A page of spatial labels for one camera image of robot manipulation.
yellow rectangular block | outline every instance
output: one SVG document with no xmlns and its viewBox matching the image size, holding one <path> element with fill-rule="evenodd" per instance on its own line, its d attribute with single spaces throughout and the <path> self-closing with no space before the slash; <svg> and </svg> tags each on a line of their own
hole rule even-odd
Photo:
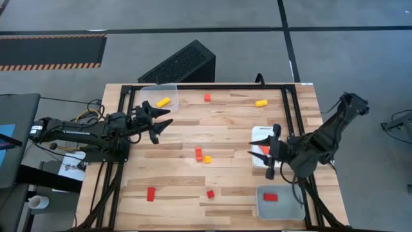
<svg viewBox="0 0 412 232">
<path fill-rule="evenodd" d="M 204 156 L 203 162 L 206 164 L 210 164 L 212 162 L 212 157 L 208 155 Z"/>
<path fill-rule="evenodd" d="M 256 106 L 256 107 L 266 106 L 267 104 L 268 104 L 268 101 L 267 101 L 266 99 L 255 102 L 255 106 Z"/>
<path fill-rule="evenodd" d="M 169 104 L 170 98 L 166 97 L 165 99 L 161 100 L 160 102 L 156 103 L 158 108 L 162 108 L 163 106 Z"/>
</svg>

black floor mat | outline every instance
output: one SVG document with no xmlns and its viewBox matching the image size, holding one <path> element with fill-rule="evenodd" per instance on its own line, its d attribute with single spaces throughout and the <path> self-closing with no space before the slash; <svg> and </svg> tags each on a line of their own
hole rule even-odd
<svg viewBox="0 0 412 232">
<path fill-rule="evenodd" d="M 0 71 L 98 68 L 106 34 L 0 38 Z"/>
</svg>

wooden tabletop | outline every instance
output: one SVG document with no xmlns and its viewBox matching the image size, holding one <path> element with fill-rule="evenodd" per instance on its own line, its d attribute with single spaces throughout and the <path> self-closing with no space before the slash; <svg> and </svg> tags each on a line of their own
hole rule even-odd
<svg viewBox="0 0 412 232">
<path fill-rule="evenodd" d="M 106 85 L 106 113 L 117 111 L 121 86 Z M 305 131 L 314 131 L 323 123 L 315 89 L 300 84 L 296 84 L 296 89 Z M 203 100 L 205 93 L 211 94 L 211 102 Z M 281 139 L 286 139 L 288 130 L 280 90 L 179 90 L 178 95 L 179 110 L 157 119 L 174 119 L 159 136 L 160 143 L 151 144 L 144 133 L 141 142 L 131 147 L 124 166 L 115 229 L 304 229 L 304 221 L 261 220 L 256 216 L 256 187 L 287 184 L 280 175 L 267 180 L 265 169 L 253 168 L 247 153 L 254 126 L 280 124 Z M 261 99 L 268 99 L 268 105 L 256 108 L 254 102 Z M 294 115 L 292 98 L 289 100 Z M 196 161 L 197 146 L 202 147 L 203 155 L 212 157 L 211 164 Z M 89 214 L 99 167 L 96 163 L 86 170 L 77 206 L 79 223 Z M 289 167 L 284 169 L 291 180 L 292 171 Z M 338 220 L 347 224 L 334 170 L 319 165 L 315 178 L 320 198 Z M 103 180 L 104 171 L 95 204 Z M 156 188 L 153 202 L 146 200 L 149 186 Z M 207 198 L 208 190 L 214 191 L 213 199 Z M 110 205 L 111 201 L 106 205 L 103 225 L 108 224 Z M 316 224 L 311 200 L 309 205 L 312 222 Z"/>
</svg>

gray floor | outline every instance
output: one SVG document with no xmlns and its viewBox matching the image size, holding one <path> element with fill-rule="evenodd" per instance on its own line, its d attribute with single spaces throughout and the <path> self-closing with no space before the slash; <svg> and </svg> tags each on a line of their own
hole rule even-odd
<svg viewBox="0 0 412 232">
<path fill-rule="evenodd" d="M 290 26 L 412 25 L 409 1 L 285 1 Z M 50 1 L 11 0 L 0 17 L 4 30 L 280 26 L 276 1 Z M 301 80 L 313 82 L 322 110 L 342 92 L 369 100 L 370 113 L 344 132 L 336 167 L 350 224 L 356 228 L 410 231 L 412 183 L 410 144 L 389 138 L 380 122 L 411 108 L 412 31 L 292 32 Z M 109 35 L 102 67 L 95 70 L 0 72 L 0 93 L 38 92 L 45 97 L 87 101 L 101 98 L 104 85 L 136 82 L 166 57 L 198 39 L 217 56 L 216 81 L 267 81 L 292 76 L 281 32 Z M 37 118 L 70 119 L 84 106 L 41 101 Z M 25 164 L 51 158 L 33 148 Z M 67 229 L 72 213 L 43 215 L 33 231 Z"/>
</svg>

black computer case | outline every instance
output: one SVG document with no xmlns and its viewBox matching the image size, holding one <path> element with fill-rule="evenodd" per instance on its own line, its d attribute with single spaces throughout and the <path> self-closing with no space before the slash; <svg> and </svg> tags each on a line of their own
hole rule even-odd
<svg viewBox="0 0 412 232">
<path fill-rule="evenodd" d="M 139 77 L 139 83 L 214 82 L 216 56 L 198 40 Z"/>
</svg>

